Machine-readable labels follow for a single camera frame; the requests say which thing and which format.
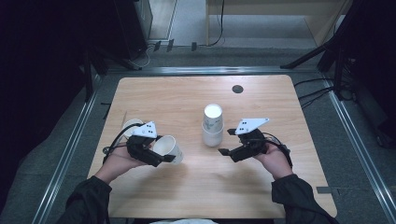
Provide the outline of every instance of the wooden tabletop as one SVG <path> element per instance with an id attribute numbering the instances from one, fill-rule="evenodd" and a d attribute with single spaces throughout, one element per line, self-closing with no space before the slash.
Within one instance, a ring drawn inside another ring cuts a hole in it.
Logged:
<path id="1" fill-rule="evenodd" d="M 243 87 L 234 93 L 233 86 Z M 241 146 L 224 132 L 218 147 L 202 141 L 206 105 L 223 110 L 224 130 L 240 119 L 269 118 L 259 129 L 291 150 L 293 172 L 314 189 L 315 199 L 332 216 L 336 208 L 318 154 L 288 76 L 126 77 L 120 81 L 92 161 L 89 177 L 102 165 L 108 147 L 128 119 L 155 121 L 159 135 L 173 135 L 183 151 L 180 165 L 135 168 L 113 181 L 111 217 L 278 218 L 283 206 L 272 203 L 273 178 L 254 160 L 233 162 L 218 148 Z"/>

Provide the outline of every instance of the white bracket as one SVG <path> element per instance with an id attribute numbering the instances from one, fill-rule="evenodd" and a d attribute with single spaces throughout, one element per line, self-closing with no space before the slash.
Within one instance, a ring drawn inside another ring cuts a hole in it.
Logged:
<path id="1" fill-rule="evenodd" d="M 155 129 L 154 121 L 150 121 L 147 124 L 144 124 L 132 132 L 132 135 L 141 136 L 141 137 L 149 137 L 149 138 L 157 138 L 157 130 Z"/>
<path id="2" fill-rule="evenodd" d="M 235 130 L 235 134 L 250 133 L 262 126 L 264 123 L 270 121 L 270 119 L 241 119 L 238 127 Z"/>

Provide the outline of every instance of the cup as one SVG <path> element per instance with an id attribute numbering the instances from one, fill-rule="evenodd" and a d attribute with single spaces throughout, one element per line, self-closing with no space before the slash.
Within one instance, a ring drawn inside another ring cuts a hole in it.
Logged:
<path id="1" fill-rule="evenodd" d="M 207 105 L 204 110 L 203 127 L 208 133 L 218 133 L 223 129 L 222 109 L 219 105 Z"/>
<path id="2" fill-rule="evenodd" d="M 152 150 L 162 156 L 176 156 L 170 163 L 178 165 L 183 161 L 183 152 L 177 145 L 176 139 L 172 135 L 165 135 L 155 142 Z"/>
<path id="3" fill-rule="evenodd" d="M 131 125 L 131 124 L 135 124 L 135 123 L 143 124 L 143 121 L 140 120 L 140 119 L 130 119 L 130 120 L 128 120 L 128 121 L 126 121 L 126 122 L 124 123 L 124 125 L 122 126 L 122 129 L 128 127 L 128 126 Z M 131 137 L 131 136 L 132 136 L 132 133 L 134 132 L 134 130 L 135 130 L 136 128 L 138 128 L 138 127 L 139 127 L 139 126 L 134 126 L 134 127 L 129 128 L 127 131 L 125 131 L 124 134 L 123 134 L 123 135 L 125 136 L 125 138 L 128 139 L 129 137 Z"/>
<path id="4" fill-rule="evenodd" d="M 206 130 L 205 125 L 202 124 L 202 139 L 204 140 L 205 145 L 209 147 L 215 147 L 220 145 L 220 143 L 222 142 L 224 125 L 221 126 L 221 130 L 217 133 L 210 133 Z"/>

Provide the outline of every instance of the wooden desk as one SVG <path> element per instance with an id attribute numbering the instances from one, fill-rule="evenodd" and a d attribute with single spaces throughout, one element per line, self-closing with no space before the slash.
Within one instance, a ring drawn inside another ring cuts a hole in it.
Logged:
<path id="1" fill-rule="evenodd" d="M 221 15 L 221 2 L 221 0 L 206 0 L 207 45 L 209 45 L 209 15 Z M 304 15 L 315 42 L 320 46 L 325 42 L 340 16 L 345 14 L 351 2 L 351 0 L 226 0 L 224 15 Z"/>
<path id="2" fill-rule="evenodd" d="M 244 88 L 234 93 L 234 85 Z M 111 183 L 111 217 L 268 218 L 283 217 L 271 201 L 273 178 L 247 159 L 234 163 L 206 147 L 201 139 L 204 108 L 219 104 L 225 130 L 242 118 L 269 118 L 260 127 L 291 150 L 293 171 L 312 185 L 318 203 L 332 216 L 331 194 L 295 90 L 288 76 L 127 77 L 120 81 L 89 176 L 100 168 L 102 149 L 111 144 L 127 119 L 154 120 L 160 135 L 173 135 L 184 153 L 180 165 L 138 167 Z M 239 138 L 224 133 L 220 147 L 239 147 Z"/>

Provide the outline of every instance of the black sleeve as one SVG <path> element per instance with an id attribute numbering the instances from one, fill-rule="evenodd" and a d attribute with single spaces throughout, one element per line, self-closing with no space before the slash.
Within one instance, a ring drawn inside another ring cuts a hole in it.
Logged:
<path id="1" fill-rule="evenodd" d="M 337 223 L 315 201 L 312 187 L 297 175 L 288 175 L 272 183 L 272 200 L 282 203 L 286 223 Z"/>
<path id="2" fill-rule="evenodd" d="M 57 223 L 101 223 L 107 215 L 112 188 L 96 176 L 79 183 L 66 203 Z"/>

